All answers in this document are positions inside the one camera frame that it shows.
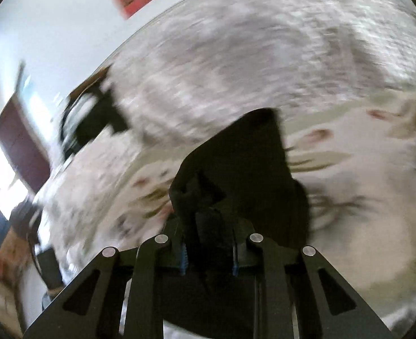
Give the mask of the dark brown wooden door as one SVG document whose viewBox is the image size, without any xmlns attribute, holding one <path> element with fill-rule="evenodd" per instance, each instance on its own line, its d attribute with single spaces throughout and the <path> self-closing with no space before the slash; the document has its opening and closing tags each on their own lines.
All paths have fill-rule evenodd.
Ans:
<svg viewBox="0 0 416 339">
<path fill-rule="evenodd" d="M 50 164 L 15 95 L 0 113 L 0 147 L 22 182 L 37 194 L 50 177 Z"/>
</svg>

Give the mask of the dark clothes pile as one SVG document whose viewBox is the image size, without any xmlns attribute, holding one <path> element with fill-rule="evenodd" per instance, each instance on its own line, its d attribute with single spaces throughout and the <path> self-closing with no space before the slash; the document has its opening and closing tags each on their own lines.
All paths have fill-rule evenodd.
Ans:
<svg viewBox="0 0 416 339">
<path fill-rule="evenodd" d="M 70 97 L 62 114 L 59 141 L 63 159 L 76 155 L 103 129 L 110 126 L 113 133 L 129 129 L 127 121 L 114 104 L 112 86 L 103 88 L 106 77 L 94 78 L 76 98 Z"/>
</svg>

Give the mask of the fleece floral blanket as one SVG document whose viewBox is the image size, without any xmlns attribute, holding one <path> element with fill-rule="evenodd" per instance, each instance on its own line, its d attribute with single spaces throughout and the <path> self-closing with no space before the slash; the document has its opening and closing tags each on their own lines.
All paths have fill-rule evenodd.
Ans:
<svg viewBox="0 0 416 339">
<path fill-rule="evenodd" d="M 416 320 L 416 89 L 281 123 L 309 241 L 398 337 Z"/>
</svg>

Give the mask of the black pants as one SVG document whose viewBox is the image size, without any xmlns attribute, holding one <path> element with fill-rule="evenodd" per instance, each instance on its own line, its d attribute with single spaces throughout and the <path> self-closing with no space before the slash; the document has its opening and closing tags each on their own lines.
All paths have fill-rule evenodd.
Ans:
<svg viewBox="0 0 416 339">
<path fill-rule="evenodd" d="M 192 151 L 169 189 L 187 266 L 163 285 L 166 321 L 207 338 L 291 338 L 285 268 L 308 239 L 277 113 L 256 109 Z"/>
</svg>

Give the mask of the quilted beige floral bedspread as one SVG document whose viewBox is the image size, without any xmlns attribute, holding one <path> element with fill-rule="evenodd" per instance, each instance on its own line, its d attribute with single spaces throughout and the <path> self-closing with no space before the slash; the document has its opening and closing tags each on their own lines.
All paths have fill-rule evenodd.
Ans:
<svg viewBox="0 0 416 339">
<path fill-rule="evenodd" d="M 137 246 L 169 214 L 169 183 L 199 143 L 243 114 L 323 112 L 416 89 L 409 0 L 185 0 L 108 60 L 103 88 L 129 130 L 104 129 L 40 192 L 58 261 Z"/>
</svg>

